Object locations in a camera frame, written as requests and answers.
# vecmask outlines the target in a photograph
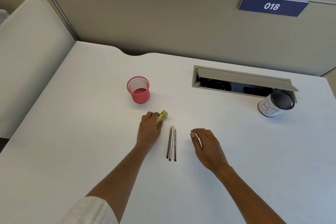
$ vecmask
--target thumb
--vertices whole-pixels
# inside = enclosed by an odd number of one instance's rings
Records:
[[[200,142],[198,141],[198,137],[196,136],[196,134],[191,132],[190,137],[191,137],[192,143],[195,147],[196,154],[202,152],[203,150],[202,150],[202,147],[200,145]]]
[[[161,120],[157,125],[156,128],[157,130],[161,133],[161,128],[162,128],[163,120]]]

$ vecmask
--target hand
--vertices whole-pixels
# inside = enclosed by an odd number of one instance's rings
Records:
[[[159,115],[158,112],[148,112],[141,118],[138,136],[136,138],[136,147],[144,149],[147,153],[154,146],[161,133],[163,121],[160,121],[156,125],[156,118]]]
[[[216,176],[226,167],[230,167],[221,145],[210,130],[195,128],[191,130],[190,137],[194,144],[197,158]]]

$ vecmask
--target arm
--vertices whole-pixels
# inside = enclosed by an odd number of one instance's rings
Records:
[[[190,137],[195,147],[196,156],[225,186],[247,224],[285,224],[275,211],[229,166],[217,138],[210,130],[193,129]]]
[[[157,112],[148,112],[142,116],[135,147],[112,172],[86,195],[106,200],[119,223],[141,164],[161,133],[162,121],[156,125],[158,115]]]

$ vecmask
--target pencil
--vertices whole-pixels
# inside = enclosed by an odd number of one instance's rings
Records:
[[[168,139],[168,148],[167,148],[167,158],[169,158],[169,149],[170,149],[170,138],[171,138],[171,133],[172,133],[172,126],[170,126],[170,130],[169,130],[169,139]]]
[[[176,128],[174,133],[174,161],[176,161]]]
[[[174,136],[174,126],[171,131],[169,161],[171,161],[171,154],[173,152],[173,136]]]

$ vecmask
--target black mesh rim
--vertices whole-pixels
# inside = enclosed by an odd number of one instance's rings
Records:
[[[289,96],[289,97],[293,100],[293,105],[292,105],[292,107],[291,107],[291,108],[288,108],[288,109],[284,109],[284,108],[280,107],[279,105],[277,105],[276,103],[274,103],[272,96],[273,96],[276,92],[282,92],[283,94],[286,94],[287,96]],[[285,92],[285,91],[283,91],[283,90],[274,90],[274,91],[272,91],[272,93],[271,93],[271,97],[270,97],[270,98],[271,98],[272,103],[273,103],[276,107],[278,107],[279,109],[288,111],[288,110],[291,110],[291,109],[294,108],[294,105],[295,105],[295,101],[294,101],[294,99],[292,98],[291,95],[289,95],[287,92]]]

